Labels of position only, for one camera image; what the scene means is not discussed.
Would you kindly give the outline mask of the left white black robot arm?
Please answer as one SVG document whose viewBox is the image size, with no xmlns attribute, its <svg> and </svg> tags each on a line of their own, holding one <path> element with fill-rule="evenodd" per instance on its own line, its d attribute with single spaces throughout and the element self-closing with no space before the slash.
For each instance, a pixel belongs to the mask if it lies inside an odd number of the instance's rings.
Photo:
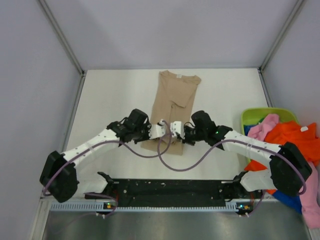
<svg viewBox="0 0 320 240">
<path fill-rule="evenodd" d="M 81 171 L 99 156 L 125 143 L 149 140 L 153 128 L 148 115 L 134 109 L 128 117 L 111 122 L 85 143 L 62 153 L 51 152 L 39 180 L 43 185 L 43 195 L 52 196 L 60 203 L 75 195 L 87 193 L 97 193 L 102 198 L 109 198 L 114 187 L 107 182 L 101 171 L 94 176 L 81 176 Z"/>
</svg>

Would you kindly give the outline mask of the beige t shirt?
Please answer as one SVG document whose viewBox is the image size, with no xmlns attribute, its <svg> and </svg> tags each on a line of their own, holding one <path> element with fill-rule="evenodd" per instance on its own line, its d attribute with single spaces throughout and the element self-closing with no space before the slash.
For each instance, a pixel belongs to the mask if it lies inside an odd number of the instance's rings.
<svg viewBox="0 0 320 240">
<path fill-rule="evenodd" d="M 188 122 L 201 81 L 197 75 L 186 76 L 168 70 L 159 72 L 150 122 L 152 124 L 160 120 L 165 120 L 169 124 L 175 121 Z"/>
</svg>

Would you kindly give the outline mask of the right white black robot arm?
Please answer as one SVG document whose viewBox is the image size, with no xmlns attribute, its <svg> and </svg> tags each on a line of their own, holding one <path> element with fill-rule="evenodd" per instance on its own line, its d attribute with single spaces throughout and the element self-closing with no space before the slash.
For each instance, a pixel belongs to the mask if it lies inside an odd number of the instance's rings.
<svg viewBox="0 0 320 240">
<path fill-rule="evenodd" d="M 194 145 L 204 141 L 212 149 L 219 148 L 254 160 L 265 167 L 264 170 L 245 170 L 234 180 L 233 192 L 245 198 L 257 190 L 279 190 L 287 196 L 295 197 L 307 191 L 307 179 L 312 168 L 298 147 L 291 143 L 268 143 L 245 136 L 231 127 L 217 125 L 203 110 L 191 116 L 192 125 L 175 121 L 170 129 L 184 144 Z"/>
</svg>

